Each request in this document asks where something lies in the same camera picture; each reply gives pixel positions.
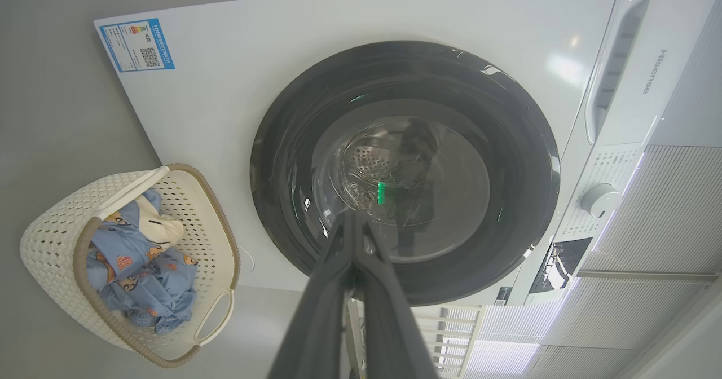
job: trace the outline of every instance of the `white laundry basket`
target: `white laundry basket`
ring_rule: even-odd
[[[90,238],[101,220],[149,188],[162,196],[161,213],[186,228],[178,250],[199,261],[193,317],[166,335],[158,335],[152,327],[134,326],[118,312],[110,312],[90,286],[85,268]],[[79,189],[25,230],[20,255],[47,294],[77,322],[163,368],[186,363],[223,330],[233,311],[240,266],[228,222],[206,179],[191,166],[179,164],[114,174]],[[227,307],[224,316],[209,320],[216,328],[199,338],[212,310],[221,303]]]

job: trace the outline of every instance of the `hisense logo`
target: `hisense logo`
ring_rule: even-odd
[[[657,70],[659,68],[659,65],[664,60],[664,54],[667,53],[666,49],[663,49],[660,51],[661,55],[657,57],[657,62],[654,63],[654,68],[652,69],[652,74],[649,75],[649,80],[647,80],[647,87],[644,88],[643,94],[649,93],[649,88],[652,87],[652,83],[654,82],[654,76],[657,75]]]

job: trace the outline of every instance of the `green light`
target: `green light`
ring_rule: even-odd
[[[384,193],[386,192],[386,183],[379,182],[377,192],[377,201],[379,205],[384,204]]]

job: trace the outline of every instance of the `qr code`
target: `qr code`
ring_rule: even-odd
[[[155,66],[160,66],[160,62],[158,62],[158,53],[155,53],[154,47],[142,47],[140,48],[140,52],[143,55],[143,60],[145,61],[145,65],[149,68],[153,68]]]

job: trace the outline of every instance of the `white washing machine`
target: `white washing machine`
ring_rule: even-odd
[[[633,178],[714,0],[244,0],[95,22],[242,284],[303,290],[374,220],[413,305],[556,299]]]

